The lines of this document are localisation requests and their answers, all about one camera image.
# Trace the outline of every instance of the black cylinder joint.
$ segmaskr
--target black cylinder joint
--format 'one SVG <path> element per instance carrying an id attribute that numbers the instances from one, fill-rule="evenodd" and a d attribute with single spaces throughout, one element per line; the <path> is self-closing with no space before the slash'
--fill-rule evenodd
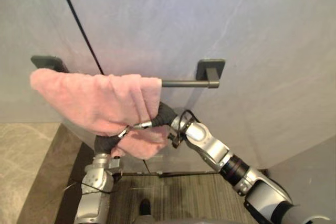
<path id="1" fill-rule="evenodd" d="M 220 174 L 232 186 L 235 186 L 247 173 L 249 166 L 239 157 L 233 155 L 230 160 L 220 170 Z"/>

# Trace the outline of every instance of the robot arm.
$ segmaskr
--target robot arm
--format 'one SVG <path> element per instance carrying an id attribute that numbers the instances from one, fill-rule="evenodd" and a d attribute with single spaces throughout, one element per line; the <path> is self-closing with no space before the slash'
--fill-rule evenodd
<path id="1" fill-rule="evenodd" d="M 161 103 L 159 114 L 154 120 L 134 127 L 143 129 L 164 124 L 177 133 L 177 137 L 171 137 L 174 147 L 179 145 L 182 135 L 190 148 L 197 151 L 213 170 L 220 173 L 240 196 L 245 197 L 244 206 L 258 223 L 311 224 L 328 220 L 324 216 L 311 216 L 300 206 L 293 205 L 281 186 L 247 165 L 222 141 L 213 137 L 209 129 L 194 116 L 177 116 L 171 108 Z"/>

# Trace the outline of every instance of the silver robot arm segment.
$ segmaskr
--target silver robot arm segment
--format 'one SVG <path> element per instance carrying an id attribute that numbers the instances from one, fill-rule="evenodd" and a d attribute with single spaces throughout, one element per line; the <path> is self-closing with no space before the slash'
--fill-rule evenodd
<path id="1" fill-rule="evenodd" d="M 245 208 L 259 223 L 310 224 L 327 219 L 310 216 L 300 207 L 294 206 L 281 186 L 234 155 L 222 141 L 211 135 L 204 124 L 193 118 L 180 119 L 177 116 L 171 128 L 175 131 L 182 129 L 186 144 L 220 173 L 240 196 L 245 196 Z"/>

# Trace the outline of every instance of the towel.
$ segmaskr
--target towel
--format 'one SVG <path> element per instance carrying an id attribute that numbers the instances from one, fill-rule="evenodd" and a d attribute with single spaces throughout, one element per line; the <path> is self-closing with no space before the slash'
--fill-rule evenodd
<path id="1" fill-rule="evenodd" d="M 90 76 L 37 69 L 30 85 L 60 114 L 96 135 L 113 136 L 127 125 L 154 118 L 160 103 L 161 79 L 139 74 Z M 130 131 L 111 152 L 148 159 L 167 145 L 166 126 Z"/>

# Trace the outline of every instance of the metal towel rack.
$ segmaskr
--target metal towel rack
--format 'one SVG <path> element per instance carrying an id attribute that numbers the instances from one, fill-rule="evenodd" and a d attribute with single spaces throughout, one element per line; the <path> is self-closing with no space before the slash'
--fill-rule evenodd
<path id="1" fill-rule="evenodd" d="M 32 63 L 37 68 L 50 68 L 58 72 L 68 73 L 67 67 L 60 58 L 53 56 L 32 56 Z M 225 66 L 223 59 L 205 59 L 197 64 L 196 80 L 162 80 L 165 88 L 210 88 L 219 87 L 219 80 Z"/>

